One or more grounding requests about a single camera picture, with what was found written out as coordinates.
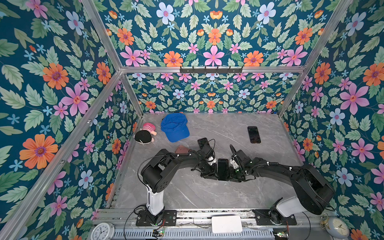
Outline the black hook bar on frame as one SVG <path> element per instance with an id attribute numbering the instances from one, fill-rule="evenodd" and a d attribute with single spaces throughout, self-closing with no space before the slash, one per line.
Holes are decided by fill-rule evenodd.
<path id="1" fill-rule="evenodd" d="M 180 67 L 180 73 L 185 74 L 238 74 L 243 67 Z"/>

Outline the black phone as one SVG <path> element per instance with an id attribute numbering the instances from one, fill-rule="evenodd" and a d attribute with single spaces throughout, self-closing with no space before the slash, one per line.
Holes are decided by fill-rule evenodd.
<path id="1" fill-rule="evenodd" d="M 205 146 L 210 146 L 209 140 L 207 138 L 201 138 L 198 140 L 199 148 L 202 149 Z"/>
<path id="2" fill-rule="evenodd" d="M 260 144 L 261 143 L 261 137 L 260 137 L 258 127 L 248 126 L 247 129 L 248 129 L 248 134 L 249 134 L 251 144 Z"/>
<path id="3" fill-rule="evenodd" d="M 218 159 L 217 178 L 219 181 L 228 181 L 230 178 L 229 161 L 227 159 Z"/>

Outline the cream alarm clock right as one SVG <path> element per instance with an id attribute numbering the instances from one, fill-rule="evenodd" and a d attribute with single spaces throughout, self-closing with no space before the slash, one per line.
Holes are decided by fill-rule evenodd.
<path id="1" fill-rule="evenodd" d="M 333 238 L 340 240 L 347 239 L 350 234 L 349 227 L 343 220 L 335 216 L 330 216 L 327 213 L 321 216 L 321 227 Z"/>

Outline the white round clock left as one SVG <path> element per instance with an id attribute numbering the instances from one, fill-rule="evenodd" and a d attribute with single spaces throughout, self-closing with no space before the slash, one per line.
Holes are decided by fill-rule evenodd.
<path id="1" fill-rule="evenodd" d="M 91 240 L 111 240 L 115 235 L 115 226 L 111 223 L 100 223 L 91 232 Z"/>

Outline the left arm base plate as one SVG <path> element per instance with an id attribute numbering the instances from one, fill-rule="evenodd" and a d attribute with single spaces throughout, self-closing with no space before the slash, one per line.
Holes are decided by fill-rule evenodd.
<path id="1" fill-rule="evenodd" d="M 162 210 L 158 215 L 152 215 L 149 210 L 141 210 L 138 213 L 137 227 L 175 226 L 177 221 L 176 210 Z"/>

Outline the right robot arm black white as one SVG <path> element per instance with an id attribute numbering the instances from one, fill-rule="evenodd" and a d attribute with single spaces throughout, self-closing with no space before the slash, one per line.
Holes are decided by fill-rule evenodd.
<path id="1" fill-rule="evenodd" d="M 280 225 L 292 215 L 309 212 L 321 215 L 334 197 L 335 190 L 312 165 L 287 166 L 270 162 L 262 158 L 251 159 L 242 150 L 231 146 L 230 180 L 246 182 L 247 176 L 269 178 L 294 188 L 296 195 L 288 199 L 278 199 L 270 207 L 267 218 L 275 225 Z"/>

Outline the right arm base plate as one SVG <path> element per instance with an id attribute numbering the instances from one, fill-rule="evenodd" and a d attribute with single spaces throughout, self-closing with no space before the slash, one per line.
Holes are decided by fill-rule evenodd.
<path id="1" fill-rule="evenodd" d="M 296 226 L 297 221 L 294 215 L 284 217 L 277 211 L 271 211 L 270 209 L 253 209 L 255 219 L 258 226 L 281 226 L 288 224 L 289 226 Z"/>

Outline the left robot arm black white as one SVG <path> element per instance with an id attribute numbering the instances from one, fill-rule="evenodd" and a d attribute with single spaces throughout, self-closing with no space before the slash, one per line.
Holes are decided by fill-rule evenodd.
<path id="1" fill-rule="evenodd" d="M 163 221 L 164 190 L 178 170 L 191 168 L 199 170 L 202 177 L 211 177 L 215 175 L 211 166 L 214 159 L 215 151 L 208 143 L 197 151 L 189 150 L 187 153 L 181 154 L 162 149 L 150 158 L 150 161 L 141 170 L 142 183 L 148 190 L 146 220 L 152 225 L 158 225 Z"/>

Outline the pink phone case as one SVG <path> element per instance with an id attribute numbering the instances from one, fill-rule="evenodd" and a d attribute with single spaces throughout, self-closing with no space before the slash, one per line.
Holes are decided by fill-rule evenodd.
<path id="1" fill-rule="evenodd" d="M 175 150 L 176 154 L 187 154 L 190 152 L 190 149 L 188 147 L 185 147 L 183 145 L 179 145 L 177 149 Z"/>

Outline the blue baseball cap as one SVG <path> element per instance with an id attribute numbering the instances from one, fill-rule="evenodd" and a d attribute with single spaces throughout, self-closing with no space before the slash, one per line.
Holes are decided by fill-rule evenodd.
<path id="1" fill-rule="evenodd" d="M 171 143 L 175 143 L 190 136 L 187 123 L 188 119 L 184 114 L 169 114 L 162 119 L 161 130 Z"/>

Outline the white box on rail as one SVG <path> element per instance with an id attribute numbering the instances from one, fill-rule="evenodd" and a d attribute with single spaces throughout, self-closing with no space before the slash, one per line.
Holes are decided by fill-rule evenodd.
<path id="1" fill-rule="evenodd" d="M 214 234 L 232 234 L 241 233 L 243 231 L 240 216 L 214 216 L 211 218 L 212 232 Z"/>

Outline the plush doll pink hat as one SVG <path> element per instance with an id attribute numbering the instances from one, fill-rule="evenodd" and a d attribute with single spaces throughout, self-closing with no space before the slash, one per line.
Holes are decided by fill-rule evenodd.
<path id="1" fill-rule="evenodd" d="M 154 136 L 157 135 L 156 126 L 152 123 L 145 123 L 135 134 L 134 140 L 142 145 L 150 144 L 155 141 Z"/>

